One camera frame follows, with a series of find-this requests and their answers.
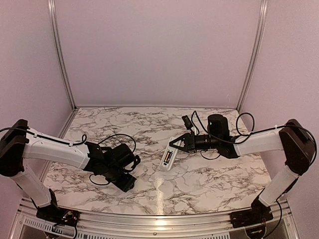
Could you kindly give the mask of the gold battery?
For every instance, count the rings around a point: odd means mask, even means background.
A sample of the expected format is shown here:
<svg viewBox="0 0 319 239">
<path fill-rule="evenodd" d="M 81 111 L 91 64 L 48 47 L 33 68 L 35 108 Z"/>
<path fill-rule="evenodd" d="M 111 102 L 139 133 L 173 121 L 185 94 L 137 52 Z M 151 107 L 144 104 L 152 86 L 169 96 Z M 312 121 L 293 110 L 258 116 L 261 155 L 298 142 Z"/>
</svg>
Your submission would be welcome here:
<svg viewBox="0 0 319 239">
<path fill-rule="evenodd" d="M 170 151 L 167 152 L 167 154 L 164 157 L 164 163 L 169 163 L 172 153 Z"/>
</svg>

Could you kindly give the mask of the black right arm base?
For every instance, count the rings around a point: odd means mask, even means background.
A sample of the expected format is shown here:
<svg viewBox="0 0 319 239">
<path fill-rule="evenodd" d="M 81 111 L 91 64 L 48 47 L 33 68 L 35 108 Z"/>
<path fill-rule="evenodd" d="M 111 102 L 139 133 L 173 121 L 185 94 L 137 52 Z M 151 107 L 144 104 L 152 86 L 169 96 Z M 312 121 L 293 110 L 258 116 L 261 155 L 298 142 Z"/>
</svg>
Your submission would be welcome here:
<svg viewBox="0 0 319 239">
<path fill-rule="evenodd" d="M 233 228 L 265 223 L 273 218 L 270 206 L 266 207 L 259 200 L 259 196 L 254 199 L 250 209 L 230 213 L 230 222 Z"/>
</svg>

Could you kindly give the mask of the white air conditioner remote control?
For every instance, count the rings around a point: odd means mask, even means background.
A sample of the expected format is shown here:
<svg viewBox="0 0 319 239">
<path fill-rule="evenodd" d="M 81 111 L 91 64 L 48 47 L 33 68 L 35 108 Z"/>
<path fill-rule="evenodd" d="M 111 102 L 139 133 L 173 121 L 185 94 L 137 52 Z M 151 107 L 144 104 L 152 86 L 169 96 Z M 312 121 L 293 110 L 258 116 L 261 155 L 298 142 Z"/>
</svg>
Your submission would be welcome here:
<svg viewBox="0 0 319 239">
<path fill-rule="evenodd" d="M 177 155 L 177 152 L 178 152 L 178 149 L 177 148 L 174 148 L 174 147 L 171 147 L 169 145 L 169 143 L 171 141 L 173 141 L 175 139 L 175 137 L 171 137 L 166 145 L 166 148 L 165 148 L 165 151 L 163 153 L 163 156 L 161 158 L 161 161 L 160 161 L 160 168 L 164 171 L 170 171 L 171 168 L 172 168 L 172 165 L 175 161 L 175 158 L 176 158 L 176 155 Z"/>
</svg>

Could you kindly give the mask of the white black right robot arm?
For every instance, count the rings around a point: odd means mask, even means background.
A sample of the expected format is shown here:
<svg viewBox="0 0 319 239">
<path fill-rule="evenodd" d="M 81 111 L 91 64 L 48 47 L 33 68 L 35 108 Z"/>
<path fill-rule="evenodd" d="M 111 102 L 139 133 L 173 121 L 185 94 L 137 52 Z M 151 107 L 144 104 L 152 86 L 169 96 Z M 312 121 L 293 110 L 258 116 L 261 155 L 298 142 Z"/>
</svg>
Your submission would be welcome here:
<svg viewBox="0 0 319 239">
<path fill-rule="evenodd" d="M 227 159 L 267 151 L 284 152 L 286 161 L 283 169 L 256 197 L 251 204 L 252 208 L 247 212 L 247 219 L 252 223 L 259 222 L 266 215 L 266 208 L 294 186 L 313 164 L 318 153 L 312 133 L 295 119 L 284 125 L 251 131 L 248 134 L 239 133 L 236 136 L 230 135 L 228 120 L 220 114 L 208 116 L 205 134 L 198 134 L 198 128 L 188 116 L 183 116 L 182 119 L 190 132 L 168 143 L 167 148 L 172 151 L 193 153 L 215 149 Z"/>
</svg>

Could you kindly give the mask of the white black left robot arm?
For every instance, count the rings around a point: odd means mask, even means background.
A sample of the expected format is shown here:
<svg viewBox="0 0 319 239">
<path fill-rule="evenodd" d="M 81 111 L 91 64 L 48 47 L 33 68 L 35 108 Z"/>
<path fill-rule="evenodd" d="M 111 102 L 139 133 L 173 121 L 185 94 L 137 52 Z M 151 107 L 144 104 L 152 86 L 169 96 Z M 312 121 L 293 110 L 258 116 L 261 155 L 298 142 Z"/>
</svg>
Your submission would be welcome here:
<svg viewBox="0 0 319 239">
<path fill-rule="evenodd" d="M 130 172 L 141 159 L 124 143 L 115 148 L 101 147 L 88 142 L 86 135 L 80 142 L 62 140 L 30 128 L 23 119 L 1 132 L 4 135 L 0 139 L 0 174 L 12 179 L 53 222 L 61 220 L 63 211 L 56 205 L 54 193 L 24 162 L 27 158 L 63 163 L 102 175 L 123 192 L 135 184 L 136 178 Z"/>
</svg>

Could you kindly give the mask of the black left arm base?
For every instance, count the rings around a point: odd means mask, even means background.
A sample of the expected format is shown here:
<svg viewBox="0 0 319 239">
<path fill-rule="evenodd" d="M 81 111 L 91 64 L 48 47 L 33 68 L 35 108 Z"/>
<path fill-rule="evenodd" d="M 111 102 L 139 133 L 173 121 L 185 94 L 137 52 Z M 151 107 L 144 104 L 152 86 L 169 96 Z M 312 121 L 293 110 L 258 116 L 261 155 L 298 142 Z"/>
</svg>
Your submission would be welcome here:
<svg viewBox="0 0 319 239">
<path fill-rule="evenodd" d="M 54 192 L 49 189 L 51 201 L 48 206 L 38 207 L 36 217 L 53 222 L 57 225 L 76 227 L 79 219 L 79 211 L 62 208 L 57 205 Z"/>
</svg>

